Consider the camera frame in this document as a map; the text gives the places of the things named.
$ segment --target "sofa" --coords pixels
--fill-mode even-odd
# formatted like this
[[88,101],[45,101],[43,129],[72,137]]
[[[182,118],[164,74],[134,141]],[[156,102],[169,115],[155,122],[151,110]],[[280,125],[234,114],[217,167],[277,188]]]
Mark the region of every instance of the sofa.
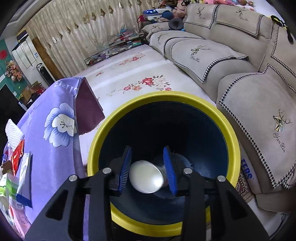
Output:
[[259,207],[296,206],[296,43],[270,18],[237,6],[190,4],[185,31],[155,23],[149,45],[186,72],[227,117]]

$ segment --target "beige curtain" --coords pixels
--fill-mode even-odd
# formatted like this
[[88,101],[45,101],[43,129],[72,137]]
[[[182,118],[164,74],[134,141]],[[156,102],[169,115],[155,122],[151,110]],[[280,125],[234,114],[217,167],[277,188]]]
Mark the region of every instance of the beige curtain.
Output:
[[139,31],[138,16],[157,0],[52,0],[27,23],[65,77],[87,68],[84,60],[109,47],[121,29]]

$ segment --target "blue flower print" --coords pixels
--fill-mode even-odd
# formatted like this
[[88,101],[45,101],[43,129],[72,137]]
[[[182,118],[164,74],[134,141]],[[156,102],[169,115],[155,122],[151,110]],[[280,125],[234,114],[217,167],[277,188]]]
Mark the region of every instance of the blue flower print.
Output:
[[67,104],[61,103],[59,108],[53,108],[44,124],[43,138],[54,147],[68,146],[70,139],[77,133],[74,110]]

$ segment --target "red decoration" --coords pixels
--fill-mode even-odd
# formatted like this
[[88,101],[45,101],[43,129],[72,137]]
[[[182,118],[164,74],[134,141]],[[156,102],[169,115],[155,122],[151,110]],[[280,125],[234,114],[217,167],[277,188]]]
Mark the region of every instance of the red decoration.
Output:
[[0,59],[6,59],[6,57],[7,57],[7,51],[6,50],[1,50],[0,51]]
[[24,154],[24,144],[25,144],[25,140],[21,140],[11,157],[12,171],[14,176],[16,176],[17,174],[19,161]]

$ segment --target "bed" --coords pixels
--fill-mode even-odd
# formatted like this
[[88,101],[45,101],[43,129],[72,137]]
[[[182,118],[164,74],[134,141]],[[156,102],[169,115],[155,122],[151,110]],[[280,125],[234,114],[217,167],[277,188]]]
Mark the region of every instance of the bed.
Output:
[[[79,73],[86,77],[107,118],[125,102],[154,91],[182,91],[215,103],[182,70],[148,45],[104,60]],[[79,136],[83,164],[99,126]]]

